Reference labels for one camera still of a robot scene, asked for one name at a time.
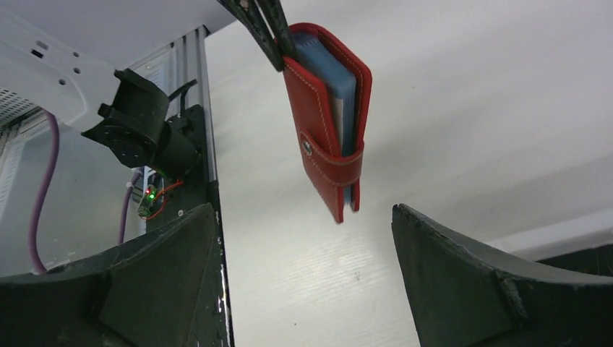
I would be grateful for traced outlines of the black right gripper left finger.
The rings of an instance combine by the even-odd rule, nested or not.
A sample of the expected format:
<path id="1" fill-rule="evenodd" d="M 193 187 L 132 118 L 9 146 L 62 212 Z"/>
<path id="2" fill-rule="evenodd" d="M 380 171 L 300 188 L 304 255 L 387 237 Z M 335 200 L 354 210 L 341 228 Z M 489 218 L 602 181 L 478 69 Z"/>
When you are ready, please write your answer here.
<path id="1" fill-rule="evenodd" d="M 209 204 L 41 275 L 1 279 L 3 346 L 228 346 Z"/>

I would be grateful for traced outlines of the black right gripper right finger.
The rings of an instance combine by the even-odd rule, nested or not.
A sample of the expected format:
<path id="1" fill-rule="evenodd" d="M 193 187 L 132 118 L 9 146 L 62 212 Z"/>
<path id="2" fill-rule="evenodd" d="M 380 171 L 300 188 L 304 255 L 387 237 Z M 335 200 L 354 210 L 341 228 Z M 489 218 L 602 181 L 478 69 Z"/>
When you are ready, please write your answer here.
<path id="1" fill-rule="evenodd" d="M 516 257 L 413 208 L 392 233 L 422 346 L 610 346 L 612 279 Z"/>

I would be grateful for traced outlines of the red leather card holder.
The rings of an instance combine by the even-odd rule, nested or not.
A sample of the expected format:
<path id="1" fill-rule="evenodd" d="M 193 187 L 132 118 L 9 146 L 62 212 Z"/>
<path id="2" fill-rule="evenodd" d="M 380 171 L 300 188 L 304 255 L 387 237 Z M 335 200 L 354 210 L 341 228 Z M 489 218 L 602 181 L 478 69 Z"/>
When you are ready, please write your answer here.
<path id="1" fill-rule="evenodd" d="M 293 34 L 311 34 L 320 40 L 331 55 L 356 77 L 357 111 L 353 138 L 354 149 L 341 153 L 340 137 L 333 121 L 332 94 L 324 80 L 311 73 L 302 63 L 289 56 L 283 62 L 283 77 L 291 104 L 294 126 L 304 170 L 329 209 L 336 223 L 343 222 L 345 205 L 359 211 L 364 133 L 372 90 L 369 67 L 344 43 L 324 27 L 299 22 L 290 25 Z"/>

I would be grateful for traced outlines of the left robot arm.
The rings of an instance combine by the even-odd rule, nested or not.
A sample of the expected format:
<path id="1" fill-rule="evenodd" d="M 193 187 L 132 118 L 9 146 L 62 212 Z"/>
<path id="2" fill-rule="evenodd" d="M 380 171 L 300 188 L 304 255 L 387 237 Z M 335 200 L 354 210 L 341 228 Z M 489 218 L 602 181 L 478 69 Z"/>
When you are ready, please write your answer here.
<path id="1" fill-rule="evenodd" d="M 3 1 L 1 86 L 85 131 L 113 100 L 117 69 L 231 21 L 216 1 Z"/>

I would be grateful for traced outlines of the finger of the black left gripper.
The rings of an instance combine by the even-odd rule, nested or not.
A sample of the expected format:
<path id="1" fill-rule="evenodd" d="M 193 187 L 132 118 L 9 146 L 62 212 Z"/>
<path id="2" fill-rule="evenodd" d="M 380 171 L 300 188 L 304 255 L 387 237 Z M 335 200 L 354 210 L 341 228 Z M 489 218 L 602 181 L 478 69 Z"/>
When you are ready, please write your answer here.
<path id="1" fill-rule="evenodd" d="M 284 70 L 281 52 L 254 0 L 218 0 L 251 34 L 277 72 Z"/>
<path id="2" fill-rule="evenodd" d="M 297 60 L 297 50 L 291 37 L 286 16 L 279 0 L 256 1 L 264 21 L 259 18 L 259 33 L 256 41 L 271 63 L 283 63 L 283 57 Z"/>

